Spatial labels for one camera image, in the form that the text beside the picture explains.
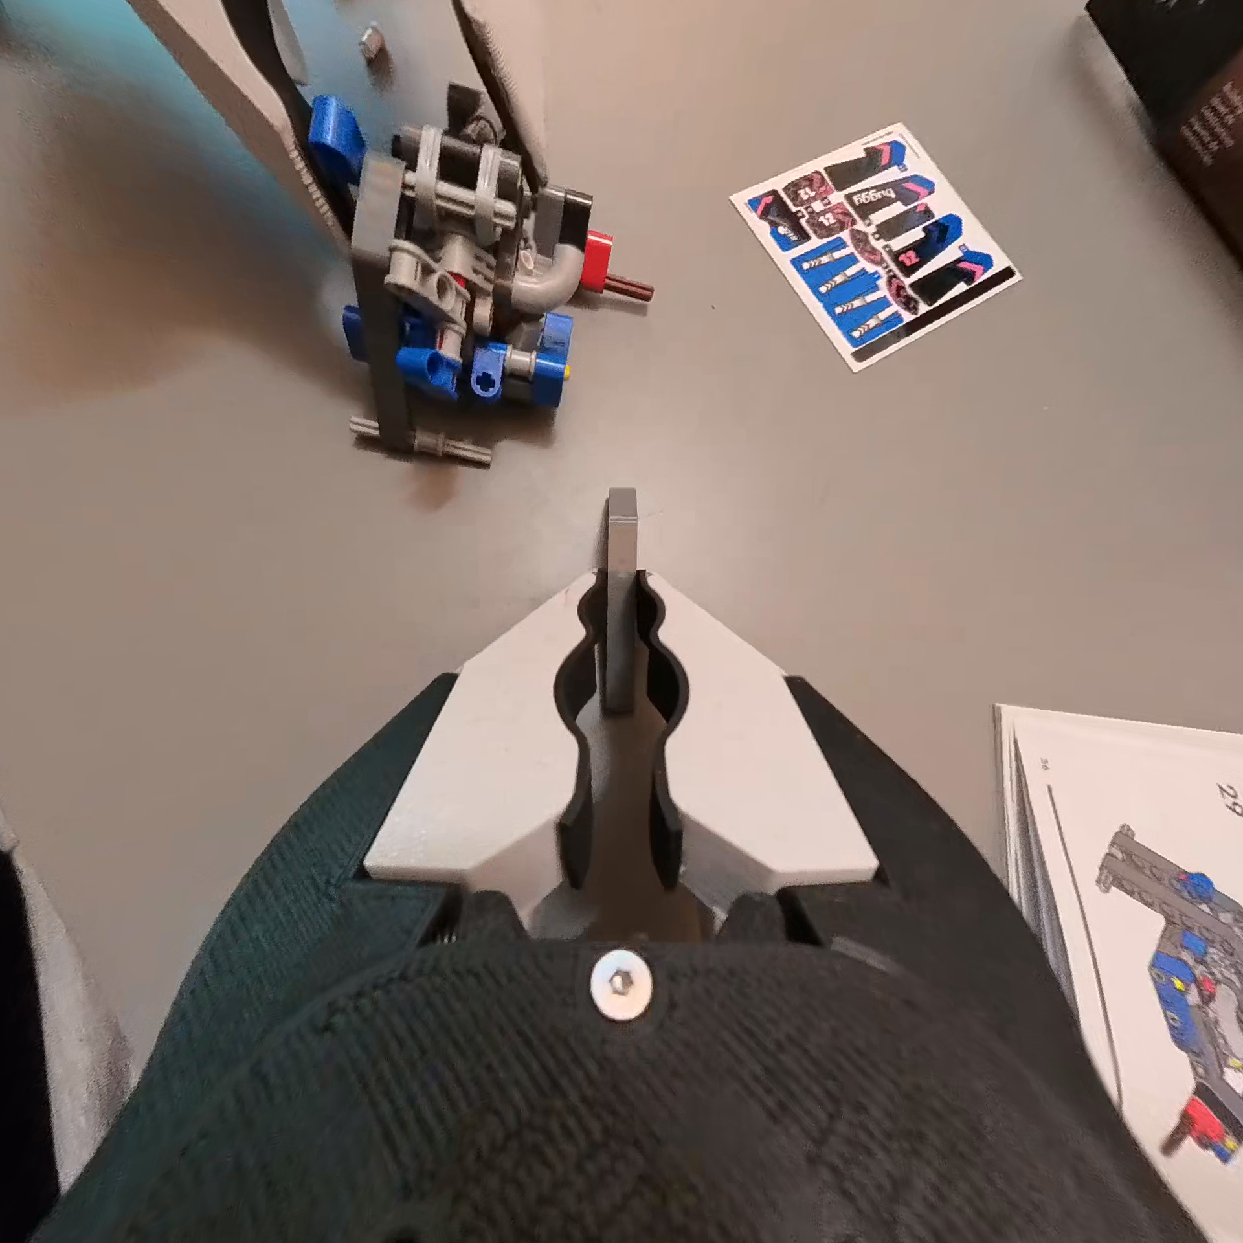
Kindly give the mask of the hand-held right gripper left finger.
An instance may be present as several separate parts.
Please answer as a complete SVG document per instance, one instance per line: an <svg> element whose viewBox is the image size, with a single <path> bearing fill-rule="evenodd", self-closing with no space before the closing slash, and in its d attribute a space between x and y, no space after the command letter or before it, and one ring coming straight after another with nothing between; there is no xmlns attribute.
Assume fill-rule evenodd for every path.
<svg viewBox="0 0 1243 1243"><path fill-rule="evenodd" d="M468 658L364 855L370 878L464 891L582 888L603 581L572 583Z"/></svg>

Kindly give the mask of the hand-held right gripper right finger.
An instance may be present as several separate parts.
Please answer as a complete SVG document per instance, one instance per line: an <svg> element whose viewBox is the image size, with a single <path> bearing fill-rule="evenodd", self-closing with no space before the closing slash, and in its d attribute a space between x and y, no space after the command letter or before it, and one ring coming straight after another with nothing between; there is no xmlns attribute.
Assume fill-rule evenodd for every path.
<svg viewBox="0 0 1243 1243"><path fill-rule="evenodd" d="M868 882L877 857L785 671L663 577L636 577L646 698L661 720L650 855L663 888Z"/></svg>

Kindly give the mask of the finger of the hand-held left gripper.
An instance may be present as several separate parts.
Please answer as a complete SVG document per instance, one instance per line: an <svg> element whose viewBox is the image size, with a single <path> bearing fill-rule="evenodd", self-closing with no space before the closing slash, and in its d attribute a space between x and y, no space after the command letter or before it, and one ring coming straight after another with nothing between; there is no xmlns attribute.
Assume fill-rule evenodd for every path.
<svg viewBox="0 0 1243 1243"><path fill-rule="evenodd" d="M451 2L474 69L528 185L545 185L545 31L540 2Z"/></svg>
<svg viewBox="0 0 1243 1243"><path fill-rule="evenodd" d="M346 191L308 150L302 48L283 2L128 2L246 152L333 243L346 241Z"/></svg>

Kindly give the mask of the grey blue lego chassis assembly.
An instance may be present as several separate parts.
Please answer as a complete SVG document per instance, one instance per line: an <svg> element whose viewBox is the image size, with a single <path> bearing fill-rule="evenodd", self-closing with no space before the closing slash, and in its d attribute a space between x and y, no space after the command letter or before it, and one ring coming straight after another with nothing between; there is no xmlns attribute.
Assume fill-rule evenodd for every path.
<svg viewBox="0 0 1243 1243"><path fill-rule="evenodd" d="M393 455L487 469L487 448L414 426L412 395L555 411L570 372L568 301L650 303L653 287L613 272L590 195L532 187L478 89L449 83L445 106L445 127L401 127L381 150L346 102L318 94L308 152L352 206L341 330L374 413L352 415L348 432Z"/></svg>

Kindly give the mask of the dark grey angled lego beam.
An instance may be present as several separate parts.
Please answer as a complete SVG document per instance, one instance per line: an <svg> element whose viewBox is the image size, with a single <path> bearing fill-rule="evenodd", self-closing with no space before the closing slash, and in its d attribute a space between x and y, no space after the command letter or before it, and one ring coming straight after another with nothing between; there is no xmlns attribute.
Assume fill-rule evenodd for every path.
<svg viewBox="0 0 1243 1243"><path fill-rule="evenodd" d="M605 631L601 642L601 708L632 712L636 662L638 511L634 488L609 488L605 502Z"/></svg>

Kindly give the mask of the open lego instruction booklet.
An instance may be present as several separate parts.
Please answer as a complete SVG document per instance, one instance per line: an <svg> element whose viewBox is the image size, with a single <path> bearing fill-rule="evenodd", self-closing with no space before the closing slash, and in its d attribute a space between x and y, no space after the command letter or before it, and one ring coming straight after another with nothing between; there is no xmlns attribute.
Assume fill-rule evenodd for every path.
<svg viewBox="0 0 1243 1243"><path fill-rule="evenodd" d="M1240 1239L1240 733L995 704L1007 888L1105 1094Z"/></svg>

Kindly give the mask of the lego set box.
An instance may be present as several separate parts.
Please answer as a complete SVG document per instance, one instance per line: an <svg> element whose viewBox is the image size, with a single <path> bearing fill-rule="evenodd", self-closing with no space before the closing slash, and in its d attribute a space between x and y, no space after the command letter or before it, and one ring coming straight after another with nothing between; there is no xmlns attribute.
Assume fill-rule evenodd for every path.
<svg viewBox="0 0 1243 1243"><path fill-rule="evenodd" d="M1151 143L1240 258L1240 4L1086 2Z"/></svg>

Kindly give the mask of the blue pink sticker sheet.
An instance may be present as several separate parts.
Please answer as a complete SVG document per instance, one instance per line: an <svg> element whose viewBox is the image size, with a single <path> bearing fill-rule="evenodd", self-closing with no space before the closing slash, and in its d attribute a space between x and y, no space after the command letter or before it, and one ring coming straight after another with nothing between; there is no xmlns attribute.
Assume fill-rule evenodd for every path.
<svg viewBox="0 0 1243 1243"><path fill-rule="evenodd" d="M852 374L1020 282L904 123L729 202Z"/></svg>

